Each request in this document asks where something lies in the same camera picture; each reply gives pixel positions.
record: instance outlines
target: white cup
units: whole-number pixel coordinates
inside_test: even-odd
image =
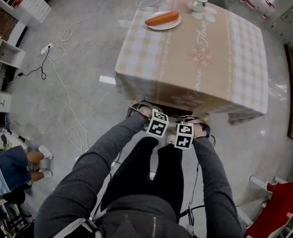
[[[205,9],[208,0],[192,0],[188,7],[196,12],[201,12]]]

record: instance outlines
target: checkered tablecloth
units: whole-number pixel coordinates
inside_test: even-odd
[[[116,64],[118,90],[142,100],[202,113],[228,113],[231,124],[267,112],[268,71],[261,30],[236,14],[207,5],[194,13],[191,0],[167,0],[138,9]],[[145,20],[176,10],[182,22],[154,31]]]

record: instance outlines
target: white cable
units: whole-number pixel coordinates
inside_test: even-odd
[[[54,68],[54,70],[55,70],[55,73],[56,73],[57,77],[59,78],[61,84],[64,86],[64,88],[65,88],[65,90],[66,90],[66,92],[67,92],[69,105],[70,105],[70,108],[71,108],[71,110],[72,110],[72,112],[73,112],[73,115],[75,116],[75,118],[76,118],[77,122],[79,123],[79,125],[81,126],[81,128],[82,128],[82,129],[85,131],[85,133],[86,133],[86,144],[87,144],[87,150],[89,150],[89,145],[88,145],[88,134],[87,134],[87,131],[86,131],[85,128],[82,126],[82,124],[79,122],[79,120],[78,120],[78,118],[77,118],[77,115],[76,115],[76,113],[74,112],[74,110],[73,110],[73,108],[72,108],[72,103],[71,103],[71,99],[70,99],[70,96],[69,96],[69,93],[68,93],[67,87],[64,85],[64,83],[63,83],[61,77],[58,75],[58,73],[57,73],[57,71],[56,71],[56,68],[55,68],[55,66],[54,66],[54,64],[53,64],[53,62],[52,62],[52,60],[53,60],[53,61],[57,61],[57,60],[63,58],[63,57],[66,55],[66,50],[65,50],[62,46],[60,46],[60,45],[57,43],[59,37],[61,37],[61,42],[68,42],[68,41],[72,38],[72,35],[73,35],[73,30],[72,30],[71,28],[72,28],[73,26],[77,25],[77,24],[83,23],[83,22],[85,22],[86,20],[88,20],[88,19],[94,14],[94,12],[99,8],[99,6],[101,5],[101,3],[102,3],[103,1],[104,1],[104,0],[101,0],[101,1],[100,1],[100,3],[98,4],[98,6],[96,7],[96,9],[93,10],[93,12],[92,12],[92,13],[91,13],[86,19],[84,19],[84,20],[82,20],[82,21],[79,21],[79,22],[76,22],[76,23],[72,24],[69,28],[67,28],[65,31],[63,31],[62,33],[59,34],[59,36],[57,37],[57,39],[56,39],[56,41],[55,41],[55,44],[56,44],[57,47],[63,49],[63,51],[64,51],[64,54],[63,54],[61,57],[55,59],[55,58],[51,57],[50,55],[47,56],[48,60],[51,62],[52,66],[53,66],[53,68]],[[64,40],[63,37],[64,37],[67,33],[70,33],[70,34],[69,34],[69,36],[67,37],[67,39]],[[80,140],[80,147],[78,147],[76,144],[74,144],[74,142],[71,140],[71,138],[70,138],[70,136],[69,136],[69,132],[70,132],[70,130],[72,130],[72,129],[74,129],[74,130],[76,131],[76,133],[77,133],[77,135],[78,135],[78,137],[79,137],[79,140]],[[83,154],[84,151],[83,151],[83,149],[82,149],[82,140],[81,140],[80,134],[79,134],[79,132],[77,131],[77,129],[76,129],[75,127],[71,127],[71,128],[69,128],[69,130],[68,130],[68,132],[67,132],[67,136],[68,136],[69,141],[70,141],[70,142],[71,142],[71,143],[72,143],[77,149],[80,150],[80,154]]]
[[[163,0],[158,0],[158,1],[156,1],[156,2],[153,2],[153,3],[150,3],[150,4],[148,4],[148,5],[138,5],[138,2],[139,2],[140,0],[137,0],[136,1],[136,7],[138,7],[138,8],[144,8],[144,7],[148,7],[148,6],[151,6],[151,5],[153,5],[153,4],[156,4],[157,2],[161,2],[161,1],[163,1]]]
[[[53,68],[54,68],[54,71],[55,71],[55,73],[56,73],[56,75],[57,75],[57,77],[59,78],[59,80],[61,81],[62,85],[64,86],[64,88],[65,88],[65,90],[66,90],[67,97],[68,97],[68,101],[69,101],[69,106],[70,106],[70,108],[71,108],[71,110],[72,110],[72,112],[73,112],[73,115],[75,116],[75,118],[76,118],[77,122],[79,123],[80,127],[81,127],[81,128],[85,131],[85,133],[86,133],[87,150],[89,150],[89,146],[88,146],[88,134],[87,134],[87,131],[85,130],[85,128],[84,128],[84,127],[81,125],[81,123],[79,122],[79,120],[78,120],[78,118],[77,118],[77,116],[76,116],[76,113],[74,112],[74,110],[73,110],[73,108],[72,108],[71,98],[70,98],[70,96],[69,96],[69,93],[68,93],[67,87],[66,87],[66,86],[64,85],[64,83],[62,82],[61,77],[59,77],[59,75],[58,75],[58,73],[57,73],[57,71],[56,71],[56,68],[55,68],[55,66],[54,66],[54,64],[53,64],[53,62],[52,62],[52,60],[49,59],[49,56],[47,56],[47,58],[48,58],[48,60],[51,62],[52,66],[53,66]],[[77,132],[77,134],[78,134],[78,137],[79,137],[79,139],[80,139],[80,148],[79,148],[78,146],[76,146],[76,145],[72,142],[72,140],[69,138],[69,132],[70,132],[71,129],[74,129],[74,130]],[[74,127],[71,127],[71,128],[68,130],[68,132],[67,132],[67,136],[68,136],[69,141],[70,141],[75,147],[77,147],[77,148],[80,150],[81,154],[83,154],[83,150],[82,150],[82,140],[81,140],[81,138],[80,138],[80,134],[79,134],[79,132],[77,131],[77,129],[74,128]]]
[[[72,142],[71,138],[69,137],[69,132],[70,132],[71,129],[74,129],[74,130],[77,132],[77,134],[78,134],[78,137],[79,137],[79,140],[80,140],[80,148],[79,148],[78,146],[76,146],[76,145]],[[71,128],[69,128],[69,130],[68,130],[68,132],[67,132],[67,136],[68,136],[69,141],[70,141],[70,142],[71,142],[76,148],[78,148],[78,149],[80,150],[80,155],[83,154],[84,152],[83,152],[83,150],[82,150],[82,140],[81,140],[81,137],[80,137],[80,135],[79,135],[78,130],[77,130],[75,127],[71,127]]]
[[[63,58],[63,57],[66,55],[66,50],[65,50],[62,46],[58,45],[58,43],[57,43],[59,37],[61,36],[61,42],[67,42],[67,41],[69,41],[69,40],[72,38],[72,35],[73,35],[73,30],[72,30],[71,28],[72,28],[73,26],[77,25],[77,24],[83,23],[83,22],[85,22],[86,20],[88,20],[88,19],[93,15],[93,13],[99,8],[99,6],[101,5],[101,3],[102,3],[103,1],[104,1],[104,0],[101,0],[101,2],[98,4],[98,6],[96,7],[96,9],[93,10],[93,12],[89,15],[89,17],[87,17],[86,19],[84,19],[84,20],[82,20],[82,21],[79,21],[79,22],[76,22],[76,23],[72,24],[69,28],[67,28],[65,31],[63,31],[63,32],[61,32],[61,33],[59,34],[59,36],[57,37],[57,39],[56,39],[56,41],[55,41],[55,44],[56,44],[57,47],[63,49],[64,54],[63,54],[61,57],[56,58],[56,59],[55,59],[55,58],[52,58],[50,55],[48,55],[53,61],[57,61],[57,60]],[[70,33],[70,35],[69,35],[69,37],[68,37],[67,39],[63,40],[63,37],[64,37],[64,35],[65,35],[66,33]]]

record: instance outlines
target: person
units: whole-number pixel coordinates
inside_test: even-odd
[[[35,219],[36,238],[62,237],[192,237],[178,225],[183,201],[182,150],[174,140],[158,150],[158,168],[149,178],[150,157],[158,144],[142,138],[118,168],[103,195],[101,213],[90,231],[81,224],[90,217],[97,194],[118,153],[148,123],[149,107],[111,128],[86,153],[43,202]],[[200,124],[194,125],[196,156],[202,167],[207,237],[243,237],[222,163]]]
[[[22,146],[16,146],[6,151],[0,151],[0,200],[4,194],[31,181],[38,181],[43,177],[51,177],[53,173],[48,169],[39,172],[29,172],[29,164],[38,164],[43,159],[52,159],[53,154],[44,146],[40,152],[25,153]]]

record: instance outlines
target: chair leg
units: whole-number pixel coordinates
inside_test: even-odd
[[[261,181],[261,180],[255,178],[254,176],[251,176],[251,177],[250,177],[250,180],[251,180],[254,184],[256,184],[256,185],[258,185],[259,187],[263,188],[264,190],[267,190],[267,185],[266,185],[266,183],[264,183],[263,181]]]
[[[274,180],[277,181],[278,183],[281,183],[281,184],[287,183],[287,181],[285,181],[279,177],[275,177]]]
[[[237,207],[237,214],[239,217],[241,217],[241,219],[246,223],[248,227],[253,224],[253,221],[239,207]]]

